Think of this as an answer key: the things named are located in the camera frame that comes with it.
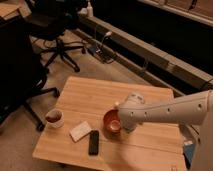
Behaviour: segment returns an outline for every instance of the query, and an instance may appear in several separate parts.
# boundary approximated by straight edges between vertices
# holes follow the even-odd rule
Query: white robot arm
[[[131,93],[117,109],[121,125],[128,131],[142,122],[201,125],[191,170],[213,170],[213,91],[155,104],[144,104],[139,93]]]

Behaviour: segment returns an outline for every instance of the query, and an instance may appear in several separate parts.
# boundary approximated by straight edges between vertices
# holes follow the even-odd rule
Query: wooden table
[[[170,89],[70,77],[56,104],[65,124],[59,129],[47,124],[33,156],[97,170],[185,171],[177,125],[144,123],[117,136],[103,129],[103,115],[132,91],[141,92],[146,103],[173,98]],[[88,155],[88,135],[77,143],[69,136],[69,130],[83,121],[100,132],[98,156]]]
[[[0,16],[4,19],[8,19],[11,15],[17,15],[19,13],[19,5],[0,3]]]

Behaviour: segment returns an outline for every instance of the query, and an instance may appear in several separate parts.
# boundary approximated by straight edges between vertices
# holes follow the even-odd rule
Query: black office chair
[[[53,52],[51,58],[45,64],[48,67],[59,56],[67,60],[75,72],[80,68],[77,63],[66,53],[69,50],[82,49],[86,53],[84,45],[69,46],[61,39],[65,29],[78,27],[77,11],[87,5],[86,0],[25,0],[31,10],[31,14],[25,18],[29,34],[48,41],[56,41],[56,47],[43,50],[42,53]]]
[[[42,89],[46,68],[33,52],[24,23],[23,18],[15,17],[0,24],[0,124],[24,105],[37,121],[37,130],[42,131],[44,124],[27,100],[49,92],[59,97],[60,93],[56,88]]]

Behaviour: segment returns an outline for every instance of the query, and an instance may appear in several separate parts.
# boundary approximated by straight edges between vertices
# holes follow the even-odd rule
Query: cup
[[[118,117],[118,110],[108,111],[103,118],[104,127],[111,133],[119,133],[121,130],[121,123]]]
[[[53,128],[59,128],[64,124],[63,113],[58,109],[50,110],[45,119]]]

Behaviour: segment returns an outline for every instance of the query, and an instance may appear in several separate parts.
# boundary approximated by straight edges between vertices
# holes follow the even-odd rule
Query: orange bowl
[[[121,130],[121,123],[118,117],[118,110],[108,111],[103,118],[104,128],[112,133],[119,133]]]

